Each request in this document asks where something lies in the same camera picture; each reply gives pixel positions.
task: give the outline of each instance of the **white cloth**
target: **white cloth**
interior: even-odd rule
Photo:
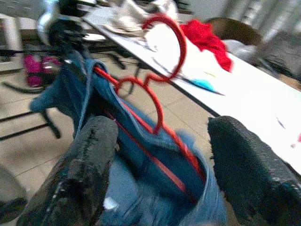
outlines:
[[[173,0],[155,0],[143,8],[133,0],[124,0],[120,7],[114,6],[114,17],[104,27],[114,33],[143,37],[141,26],[155,12],[165,13],[177,20],[178,10]]]

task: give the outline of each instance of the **blue jeans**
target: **blue jeans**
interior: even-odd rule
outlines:
[[[150,134],[134,119],[124,108],[123,100],[117,97],[111,84],[93,73],[95,64],[106,71],[102,62],[87,60],[86,85],[69,69],[63,68],[53,85],[33,100],[31,110],[41,111],[48,107],[57,107],[73,118],[77,134],[89,117],[104,114],[101,109],[91,112],[96,106],[90,100],[96,93],[103,108],[108,109],[135,139],[163,162],[198,200],[196,204],[191,204],[179,188],[120,129],[120,151],[110,170],[106,196],[111,205],[102,213],[100,221],[104,225],[114,226],[226,223],[227,214],[214,174],[202,153],[193,148],[194,139],[183,132],[178,134],[198,158],[206,173],[205,184],[165,131],[160,130],[158,135]],[[142,119],[154,126],[150,118],[127,104]]]

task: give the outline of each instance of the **red plastic hanger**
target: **red plastic hanger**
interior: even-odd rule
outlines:
[[[161,77],[159,77],[155,73],[148,73],[146,76],[146,79],[144,81],[142,81],[141,79],[138,79],[134,76],[128,76],[126,78],[123,78],[123,79],[117,81],[116,79],[111,77],[109,74],[107,74],[105,71],[103,71],[101,68],[99,68],[97,66],[94,68],[94,71],[99,76],[102,76],[103,78],[105,78],[109,82],[111,82],[115,86],[115,91],[117,94],[118,94],[120,88],[122,87],[122,85],[124,85],[124,83],[130,82],[130,83],[134,83],[134,84],[140,86],[142,89],[144,89],[150,95],[151,99],[153,100],[153,102],[155,104],[155,107],[157,109],[157,114],[158,114],[158,122],[157,122],[157,125],[155,128],[152,128],[152,126],[150,126],[147,122],[142,120],[126,104],[123,103],[123,105],[149,133],[158,134],[158,131],[160,129],[164,129],[166,131],[166,133],[169,134],[171,136],[171,138],[175,141],[175,143],[179,146],[181,153],[192,164],[193,168],[196,170],[196,172],[201,177],[203,183],[205,184],[206,174],[200,167],[198,159],[192,154],[192,152],[188,149],[188,147],[185,145],[185,143],[182,142],[182,140],[177,136],[177,134],[164,123],[164,115],[163,115],[163,110],[162,110],[160,101],[159,101],[158,97],[156,96],[156,94],[148,86],[149,82],[151,80],[156,81],[156,82],[170,82],[170,80],[178,74],[178,72],[181,69],[181,66],[185,60],[185,57],[186,57],[186,52],[187,52],[186,39],[183,34],[183,31],[180,29],[180,27],[177,25],[177,23],[175,21],[173,21],[170,17],[168,17],[164,14],[156,14],[154,17],[148,19],[145,22],[145,24],[143,25],[143,29],[146,29],[147,27],[149,27],[151,25],[151,23],[153,23],[153,22],[163,22],[163,23],[167,24],[174,31],[174,33],[179,41],[180,53],[181,53],[179,63],[177,65],[177,67],[174,69],[173,73],[171,73],[171,75],[169,77],[163,76],[163,75]],[[113,118],[113,116],[108,111],[106,111],[106,113],[109,117]],[[187,193],[187,189],[185,188],[185,185],[180,181],[180,179],[178,179],[169,169],[167,169],[167,167],[164,166],[163,163],[161,163],[158,159],[156,159],[154,156],[152,156],[147,150],[145,150],[145,148],[141,144],[139,144],[139,142],[137,140],[135,140],[135,138],[128,131],[126,131],[126,129],[119,122],[117,122],[117,124],[146,153],[146,155],[148,157],[150,157],[152,159],[152,161],[155,162],[161,168],[161,170],[164,171],[169,176],[169,178],[171,178],[171,180],[182,191],[185,190],[185,192]]]

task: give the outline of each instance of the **red cloth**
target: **red cloth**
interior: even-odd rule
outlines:
[[[212,34],[210,24],[190,20],[188,24],[181,25],[181,29],[199,50],[207,49],[213,52],[220,66],[228,72],[231,70],[232,61],[227,56],[226,46],[217,36]]]

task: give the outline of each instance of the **dark chair back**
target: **dark chair back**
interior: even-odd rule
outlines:
[[[206,21],[212,25],[212,32],[221,40],[233,39],[244,43],[245,45],[259,45],[261,35],[251,26],[240,21],[216,17]]]

